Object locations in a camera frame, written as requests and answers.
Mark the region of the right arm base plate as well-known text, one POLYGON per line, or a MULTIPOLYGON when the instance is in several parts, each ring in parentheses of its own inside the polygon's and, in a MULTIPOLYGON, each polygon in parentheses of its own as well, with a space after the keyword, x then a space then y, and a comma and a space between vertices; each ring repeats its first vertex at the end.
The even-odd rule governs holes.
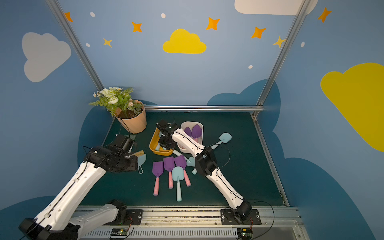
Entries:
POLYGON ((230 208, 221 209, 220 216, 222 225, 251 225, 251 220, 253 220, 253 225, 262 224, 261 216, 257 209, 252 209, 250 215, 245 220, 235 217, 234 212, 230 208))

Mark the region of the yellow plastic storage box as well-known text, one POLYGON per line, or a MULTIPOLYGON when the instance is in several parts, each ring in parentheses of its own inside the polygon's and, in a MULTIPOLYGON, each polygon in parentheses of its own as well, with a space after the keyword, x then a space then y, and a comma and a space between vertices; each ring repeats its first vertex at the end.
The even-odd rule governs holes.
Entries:
POLYGON ((149 148, 150 150, 155 154, 155 155, 159 155, 159 156, 170 156, 173 154, 173 150, 171 149, 167 149, 166 151, 162 149, 162 147, 160 147, 160 149, 158 151, 155 150, 157 144, 159 144, 159 140, 161 138, 161 132, 159 129, 156 128, 153 136, 152 136, 152 139, 150 141, 150 144, 149 144, 149 148))

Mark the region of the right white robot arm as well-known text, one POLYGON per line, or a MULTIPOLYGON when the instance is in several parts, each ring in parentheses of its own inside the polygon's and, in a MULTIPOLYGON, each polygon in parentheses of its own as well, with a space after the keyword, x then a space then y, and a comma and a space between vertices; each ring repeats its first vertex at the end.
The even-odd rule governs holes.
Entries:
POLYGON ((227 200, 235 217, 244 222, 248 219, 252 206, 241 196, 227 181, 219 168, 212 146, 205 147, 190 137, 176 123, 169 124, 165 120, 156 123, 157 129, 162 133, 160 145, 173 149, 176 144, 181 144, 188 153, 195 158, 197 172, 209 179, 227 200))

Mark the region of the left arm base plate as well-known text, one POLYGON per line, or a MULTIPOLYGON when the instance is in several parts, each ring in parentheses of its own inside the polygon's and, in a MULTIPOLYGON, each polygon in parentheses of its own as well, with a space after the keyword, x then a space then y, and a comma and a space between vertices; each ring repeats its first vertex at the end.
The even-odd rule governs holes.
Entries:
POLYGON ((118 212, 115 220, 104 224, 104 226, 129 226, 140 225, 142 221, 143 210, 125 209, 118 212))

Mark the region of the white plastic storage box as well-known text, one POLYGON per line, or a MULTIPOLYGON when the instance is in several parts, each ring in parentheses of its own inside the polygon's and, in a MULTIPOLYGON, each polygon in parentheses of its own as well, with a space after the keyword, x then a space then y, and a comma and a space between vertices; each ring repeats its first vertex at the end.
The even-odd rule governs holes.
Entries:
POLYGON ((204 126, 199 122, 183 122, 175 132, 178 137, 187 137, 186 140, 178 142, 180 151, 185 154, 190 153, 183 143, 190 147, 203 149, 203 130, 204 126))

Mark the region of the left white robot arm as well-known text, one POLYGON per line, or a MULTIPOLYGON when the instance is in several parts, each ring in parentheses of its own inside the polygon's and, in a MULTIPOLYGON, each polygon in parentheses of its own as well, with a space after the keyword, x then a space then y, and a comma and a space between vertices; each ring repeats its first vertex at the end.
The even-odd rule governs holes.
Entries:
POLYGON ((117 135, 105 147, 93 147, 84 157, 79 169, 52 202, 35 218, 26 218, 19 225, 29 240, 79 240, 105 224, 132 224, 127 206, 112 200, 80 217, 73 214, 92 187, 106 173, 134 172, 138 157, 131 153, 134 141, 117 135))

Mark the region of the purple pointed shovel pink handle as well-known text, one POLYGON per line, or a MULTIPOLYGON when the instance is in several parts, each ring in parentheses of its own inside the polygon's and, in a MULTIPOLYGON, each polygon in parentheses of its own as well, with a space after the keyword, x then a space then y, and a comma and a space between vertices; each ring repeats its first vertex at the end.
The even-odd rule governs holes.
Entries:
POLYGON ((186 127, 186 128, 184 129, 184 132, 185 132, 188 136, 192 137, 192 130, 191 130, 189 127, 186 127))

